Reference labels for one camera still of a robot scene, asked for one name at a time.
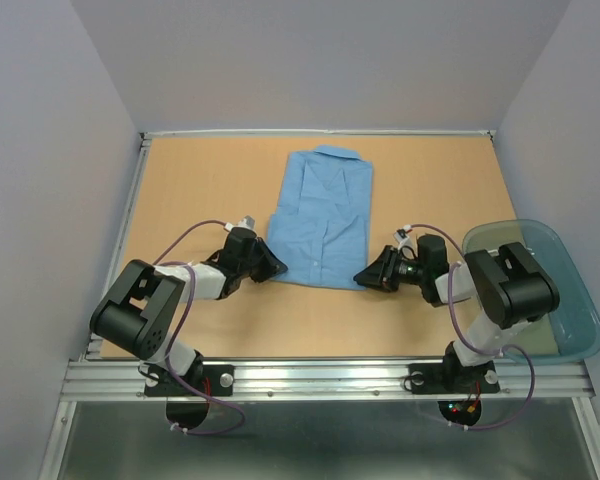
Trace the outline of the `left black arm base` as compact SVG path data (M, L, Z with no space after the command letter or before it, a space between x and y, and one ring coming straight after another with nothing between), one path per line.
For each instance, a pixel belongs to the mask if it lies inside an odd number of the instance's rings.
M138 372L145 381L144 395L165 399L166 419L175 428L181 427L189 432L209 420L218 405L193 395L183 382L208 396L228 398L233 395L234 366L229 364L204 366L196 360L180 380L160 366L148 363L141 363Z

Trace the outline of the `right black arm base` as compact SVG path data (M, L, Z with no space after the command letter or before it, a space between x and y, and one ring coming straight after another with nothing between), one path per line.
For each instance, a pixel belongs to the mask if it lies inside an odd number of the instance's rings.
M500 392L494 364L464 367L451 363L412 363L403 387L414 395L451 395L439 400L443 418L451 424L473 427L482 414L482 395Z

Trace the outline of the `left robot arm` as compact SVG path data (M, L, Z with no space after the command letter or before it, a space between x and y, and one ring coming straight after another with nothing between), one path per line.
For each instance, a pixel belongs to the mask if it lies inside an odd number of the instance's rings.
M158 265L130 261L104 294L90 318L93 334L132 354L167 376L179 393L206 387L201 354L182 344L171 324L178 305L223 300L245 279L271 280L288 271L265 241L247 226L226 227L222 248L197 263Z

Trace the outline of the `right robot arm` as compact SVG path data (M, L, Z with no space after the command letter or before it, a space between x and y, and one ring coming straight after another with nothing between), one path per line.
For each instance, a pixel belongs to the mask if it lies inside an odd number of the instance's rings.
M354 280L387 293L403 284L416 285L434 307L453 309L465 300L478 300L479 314L467 330L457 330L440 362L409 365L405 388L417 395L498 392L495 359L504 356L515 336L560 303L554 281L519 242L495 252L470 252L450 265L444 238L426 234L415 246L407 241L385 246Z

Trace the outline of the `blue long sleeve shirt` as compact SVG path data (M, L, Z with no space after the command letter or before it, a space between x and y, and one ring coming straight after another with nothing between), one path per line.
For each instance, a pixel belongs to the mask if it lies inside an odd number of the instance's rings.
M321 145L290 154L266 243L287 271L276 279L361 290L368 265L373 166L353 151Z

